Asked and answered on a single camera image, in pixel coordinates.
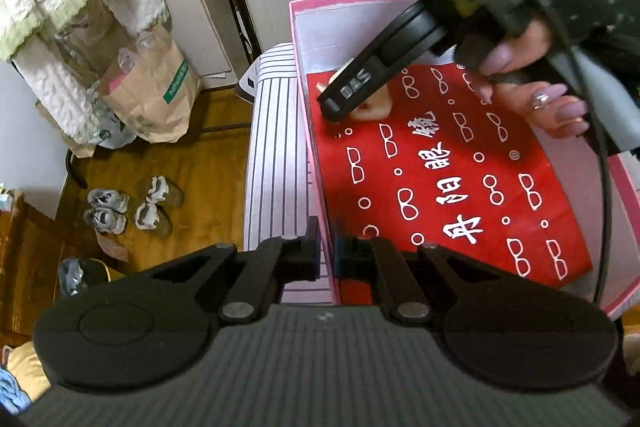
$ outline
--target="white striped cloth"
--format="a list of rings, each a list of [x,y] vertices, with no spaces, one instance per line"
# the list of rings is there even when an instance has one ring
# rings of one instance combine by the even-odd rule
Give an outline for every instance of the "white striped cloth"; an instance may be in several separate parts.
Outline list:
[[[304,235],[308,216],[318,212],[293,44],[280,44],[262,54],[241,80],[244,90],[248,75],[255,84],[255,94],[249,91],[255,102],[244,201],[244,249],[254,250],[270,237]],[[321,278],[286,285],[283,303],[333,303],[324,251],[321,255]]]

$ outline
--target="shoe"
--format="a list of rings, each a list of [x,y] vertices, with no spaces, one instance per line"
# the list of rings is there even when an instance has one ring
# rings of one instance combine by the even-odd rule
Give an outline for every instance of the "shoe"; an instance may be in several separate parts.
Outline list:
[[[127,226],[127,216],[106,206],[92,206],[84,213],[84,222],[98,232],[120,235]]]
[[[155,235],[160,239],[169,237],[174,229],[171,220],[169,220],[162,208],[155,203],[148,203],[148,201],[144,201],[136,209],[133,222],[137,229]]]
[[[177,208],[184,202],[184,192],[164,176],[154,176],[145,188],[146,202],[162,208]]]
[[[121,214],[127,212],[129,204],[129,197],[126,194],[108,188],[94,188],[87,194],[86,199],[91,206],[105,206]]]

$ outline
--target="blue fabric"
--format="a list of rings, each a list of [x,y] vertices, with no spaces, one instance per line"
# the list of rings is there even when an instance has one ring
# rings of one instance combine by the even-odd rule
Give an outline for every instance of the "blue fabric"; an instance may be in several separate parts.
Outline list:
[[[31,404],[29,396],[20,389],[14,375],[0,368],[0,403],[11,414],[18,414]]]

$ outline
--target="pink box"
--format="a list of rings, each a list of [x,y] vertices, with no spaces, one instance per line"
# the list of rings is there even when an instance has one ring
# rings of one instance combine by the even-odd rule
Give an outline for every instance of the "pink box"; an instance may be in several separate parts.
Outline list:
[[[311,139],[309,104],[316,93],[306,87],[308,73],[321,73],[342,66],[360,52],[385,26],[417,0],[297,0],[289,5],[291,32],[298,68],[298,87],[305,105],[305,123],[313,165],[318,164]],[[426,54],[416,63],[447,64],[453,61],[450,50],[442,57]],[[574,295],[591,299],[600,259],[602,197],[596,156],[583,139],[553,140],[535,130],[536,136],[574,210],[594,269],[590,274],[564,287]],[[634,185],[622,159],[609,159],[613,190],[613,234],[609,277],[603,297],[603,309],[612,318],[640,302],[640,204]],[[316,187],[322,191],[318,169],[314,169]],[[320,197],[319,220],[325,251],[331,252],[324,198]]]

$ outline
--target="white wall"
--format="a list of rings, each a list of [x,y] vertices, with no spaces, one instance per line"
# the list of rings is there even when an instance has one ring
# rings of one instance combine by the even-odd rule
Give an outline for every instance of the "white wall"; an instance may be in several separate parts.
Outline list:
[[[66,146],[39,115],[36,97],[12,65],[0,62],[0,183],[55,217],[66,180]]]

